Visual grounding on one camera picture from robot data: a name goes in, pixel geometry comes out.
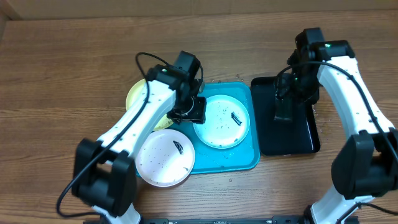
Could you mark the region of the dark green sponge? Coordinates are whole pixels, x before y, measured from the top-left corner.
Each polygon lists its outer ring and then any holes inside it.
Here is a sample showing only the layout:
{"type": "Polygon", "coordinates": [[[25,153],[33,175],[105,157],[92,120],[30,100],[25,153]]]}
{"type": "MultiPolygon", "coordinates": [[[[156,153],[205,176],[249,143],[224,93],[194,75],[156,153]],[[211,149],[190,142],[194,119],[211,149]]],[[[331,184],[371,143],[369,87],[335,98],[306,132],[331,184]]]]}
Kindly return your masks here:
{"type": "Polygon", "coordinates": [[[276,121],[291,122],[293,120],[293,103],[290,98],[275,99],[275,115],[276,121]]]}

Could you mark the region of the light blue plate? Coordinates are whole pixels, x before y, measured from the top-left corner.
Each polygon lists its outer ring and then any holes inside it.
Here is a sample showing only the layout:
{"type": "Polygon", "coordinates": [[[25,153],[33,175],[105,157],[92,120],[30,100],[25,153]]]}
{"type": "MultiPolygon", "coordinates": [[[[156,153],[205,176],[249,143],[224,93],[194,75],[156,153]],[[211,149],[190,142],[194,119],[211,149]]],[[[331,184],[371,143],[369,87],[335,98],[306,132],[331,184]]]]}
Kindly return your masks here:
{"type": "Polygon", "coordinates": [[[216,149],[229,149],[237,146],[247,136],[250,117],[246,107],[237,99],[228,95],[214,95],[206,99],[205,123],[194,124],[198,138],[207,146],[216,149]],[[231,113],[239,117],[238,126],[231,113]]]}

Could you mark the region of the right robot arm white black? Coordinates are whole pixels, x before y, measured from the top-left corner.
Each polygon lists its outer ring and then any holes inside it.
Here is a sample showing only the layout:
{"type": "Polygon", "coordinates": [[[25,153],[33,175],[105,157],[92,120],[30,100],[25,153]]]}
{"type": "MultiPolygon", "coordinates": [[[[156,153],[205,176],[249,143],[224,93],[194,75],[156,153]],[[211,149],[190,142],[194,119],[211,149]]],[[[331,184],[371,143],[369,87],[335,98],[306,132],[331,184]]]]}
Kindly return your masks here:
{"type": "Polygon", "coordinates": [[[331,165],[332,186],[308,206],[304,223],[344,223],[357,209],[397,189],[397,130],[373,100],[348,41],[326,41],[319,28],[303,30],[275,85],[275,119],[291,121],[297,104],[329,94],[346,143],[331,165]]]}

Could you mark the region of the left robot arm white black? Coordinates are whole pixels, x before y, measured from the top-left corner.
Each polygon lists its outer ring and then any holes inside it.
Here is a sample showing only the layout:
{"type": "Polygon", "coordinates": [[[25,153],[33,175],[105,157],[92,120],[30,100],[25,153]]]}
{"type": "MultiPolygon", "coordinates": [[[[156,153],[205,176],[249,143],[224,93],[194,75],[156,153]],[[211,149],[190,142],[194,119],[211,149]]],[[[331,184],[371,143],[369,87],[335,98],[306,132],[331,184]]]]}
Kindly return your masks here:
{"type": "Polygon", "coordinates": [[[173,64],[165,60],[143,72],[141,96],[122,118],[97,140],[77,145],[73,178],[56,203],[57,213],[67,192],[92,207],[100,223],[140,223],[135,210],[135,158],[163,116],[174,123],[205,122],[206,100],[199,94],[204,80],[195,76],[203,67],[197,57],[181,51],[173,64]]]}

